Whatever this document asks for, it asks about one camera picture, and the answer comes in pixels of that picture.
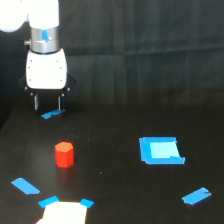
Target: table surface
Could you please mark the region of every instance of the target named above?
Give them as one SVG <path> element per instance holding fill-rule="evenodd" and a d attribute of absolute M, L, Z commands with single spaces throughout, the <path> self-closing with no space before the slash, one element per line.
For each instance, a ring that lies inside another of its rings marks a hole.
<path fill-rule="evenodd" d="M 94 201 L 86 224 L 223 223 L 223 110 L 74 105 L 48 120 L 19 103 L 0 132 L 1 223 L 31 224 L 38 202 Z M 141 162 L 139 138 L 176 137 L 185 165 Z M 75 165 L 59 169 L 54 146 L 69 141 Z M 25 195 L 11 182 L 40 190 Z M 181 198 L 201 187 L 212 196 L 190 206 Z"/>

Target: blue tape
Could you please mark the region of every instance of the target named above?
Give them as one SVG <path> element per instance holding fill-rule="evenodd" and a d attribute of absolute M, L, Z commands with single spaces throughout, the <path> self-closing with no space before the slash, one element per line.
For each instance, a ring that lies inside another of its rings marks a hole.
<path fill-rule="evenodd" d="M 143 137 L 140 138 L 141 141 L 150 142 L 176 142 L 177 140 L 175 137 Z"/>
<path fill-rule="evenodd" d="M 43 201 L 38 202 L 41 208 L 45 208 L 47 205 L 53 204 L 54 202 L 58 202 L 58 198 L 56 196 L 45 199 Z"/>
<path fill-rule="evenodd" d="M 211 196 L 211 193 L 206 188 L 201 188 L 193 193 L 182 198 L 185 204 L 194 205 L 195 203 Z"/>
<path fill-rule="evenodd" d="M 87 208 L 90 208 L 94 204 L 94 202 L 93 201 L 89 201 L 87 199 L 82 199 L 80 204 L 86 206 Z"/>
<path fill-rule="evenodd" d="M 18 178 L 11 182 L 14 186 L 20 189 L 25 194 L 39 194 L 40 191 L 33 185 L 25 181 L 23 178 Z"/>
<path fill-rule="evenodd" d="M 63 113 L 63 112 L 65 112 L 65 110 L 53 110 L 53 111 L 51 111 L 51 112 L 49 112 L 49 113 L 46 113 L 46 114 L 43 114 L 43 115 L 41 115 L 44 119 L 48 119 L 48 118 L 50 118 L 51 117 L 51 115 L 58 115 L 58 114 L 61 114 L 61 113 Z"/>
<path fill-rule="evenodd" d="M 146 164 L 156 165 L 156 164 L 184 164 L 185 158 L 179 157 L 179 152 L 176 145 L 170 143 L 177 143 L 176 138 L 174 137 L 144 137 L 139 139 L 140 151 L 141 151 L 141 161 L 146 162 Z M 151 147 L 151 143 L 163 143 L 163 147 L 159 148 L 161 145 L 158 144 L 158 152 L 156 152 L 156 147 Z M 164 146 L 167 148 L 165 154 L 167 158 L 163 158 L 162 155 L 164 151 Z"/>
<path fill-rule="evenodd" d="M 42 39 L 48 40 L 47 30 L 42 30 Z"/>

